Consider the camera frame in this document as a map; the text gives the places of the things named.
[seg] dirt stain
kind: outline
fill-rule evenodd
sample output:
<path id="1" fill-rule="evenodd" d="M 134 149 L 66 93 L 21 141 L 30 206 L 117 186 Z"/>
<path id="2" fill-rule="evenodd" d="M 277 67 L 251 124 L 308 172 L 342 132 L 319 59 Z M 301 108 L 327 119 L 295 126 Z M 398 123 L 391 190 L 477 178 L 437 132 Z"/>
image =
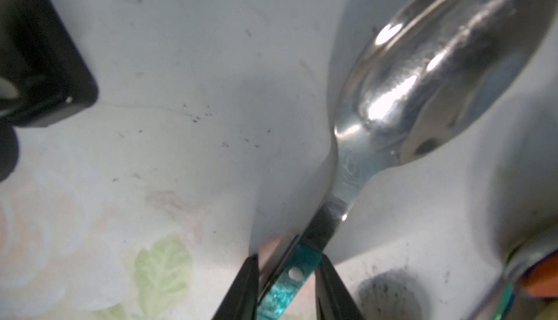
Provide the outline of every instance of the dirt stain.
<path id="1" fill-rule="evenodd" d="M 304 61 L 303 59 L 300 59 L 298 62 L 298 65 L 300 66 L 300 68 L 302 68 L 303 72 L 316 84 L 318 84 L 316 75 L 314 74 L 314 71 L 312 71 L 312 69 L 310 68 L 310 65 L 308 65 L 308 63 L 306 61 Z"/>
<path id="2" fill-rule="evenodd" d="M 358 287 L 359 308 L 366 319 L 374 320 L 423 320 L 416 283 L 404 270 L 394 270 L 376 275 Z"/>
<path id="3" fill-rule="evenodd" d="M 207 211 L 185 202 L 174 190 L 150 190 L 145 196 L 145 203 L 164 212 L 180 226 L 180 235 L 185 241 L 194 245 L 203 242 Z"/>

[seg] orange object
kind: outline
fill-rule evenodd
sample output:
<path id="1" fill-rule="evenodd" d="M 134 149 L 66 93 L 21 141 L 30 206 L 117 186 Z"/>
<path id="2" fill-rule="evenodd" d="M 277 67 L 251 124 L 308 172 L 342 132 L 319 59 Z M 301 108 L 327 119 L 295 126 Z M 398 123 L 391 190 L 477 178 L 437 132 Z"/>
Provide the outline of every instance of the orange object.
<path id="1" fill-rule="evenodd" d="M 521 288 L 536 297 L 558 297 L 558 253 L 545 258 L 521 278 Z"/>

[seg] spoon bowl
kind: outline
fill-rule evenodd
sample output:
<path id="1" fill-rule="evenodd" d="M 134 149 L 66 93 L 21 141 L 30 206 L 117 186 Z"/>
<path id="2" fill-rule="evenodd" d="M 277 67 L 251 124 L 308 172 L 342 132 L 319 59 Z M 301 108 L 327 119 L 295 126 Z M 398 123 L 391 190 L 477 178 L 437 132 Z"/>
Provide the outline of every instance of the spoon bowl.
<path id="1" fill-rule="evenodd" d="M 414 0 L 379 32 L 339 96 L 331 188 L 304 232 L 264 268 L 258 320 L 281 316 L 371 177 L 432 152 L 501 96 L 544 38 L 557 1 Z"/>

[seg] floral pattern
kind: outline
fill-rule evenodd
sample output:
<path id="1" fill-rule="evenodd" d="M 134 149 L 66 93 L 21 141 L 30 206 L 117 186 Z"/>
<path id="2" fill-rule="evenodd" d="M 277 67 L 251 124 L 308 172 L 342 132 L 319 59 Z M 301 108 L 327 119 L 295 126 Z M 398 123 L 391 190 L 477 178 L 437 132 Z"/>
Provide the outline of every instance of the floral pattern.
<path id="1" fill-rule="evenodd" d="M 117 304 L 95 312 L 99 320 L 155 320 L 190 287 L 192 259 L 174 234 L 158 240 L 150 250 L 142 249 L 134 268 L 138 296 L 132 308 L 139 308 L 141 314 L 128 313 L 124 305 Z"/>
<path id="2" fill-rule="evenodd" d="M 103 207 L 80 203 L 64 184 L 24 164 L 1 184 L 0 319 L 38 316 L 60 303 L 99 310 L 129 293 L 126 270 L 103 234 Z"/>

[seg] white surface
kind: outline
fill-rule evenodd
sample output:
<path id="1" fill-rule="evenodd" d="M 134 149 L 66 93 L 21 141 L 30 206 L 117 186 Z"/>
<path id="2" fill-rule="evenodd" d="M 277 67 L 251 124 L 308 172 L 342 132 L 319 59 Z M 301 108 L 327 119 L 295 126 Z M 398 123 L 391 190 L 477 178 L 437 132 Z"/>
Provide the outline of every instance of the white surface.
<path id="1" fill-rule="evenodd" d="M 52 0 L 100 98 L 49 128 L 19 130 L 20 176 L 3 188 L 21 186 L 24 171 L 55 173 L 85 212 L 76 227 L 111 213 L 105 238 L 121 259 L 180 232 L 192 286 L 165 317 L 209 319 L 249 250 L 310 219 L 332 170 L 332 96 L 373 27 L 407 1 Z M 478 306 L 499 275 L 499 242 L 479 233 L 492 229 L 481 184 L 518 123 L 498 116 L 549 89 L 553 33 L 472 129 L 366 187 L 327 249 L 345 261 L 355 295 L 389 272 L 411 285 L 423 320 L 466 318 Z"/>

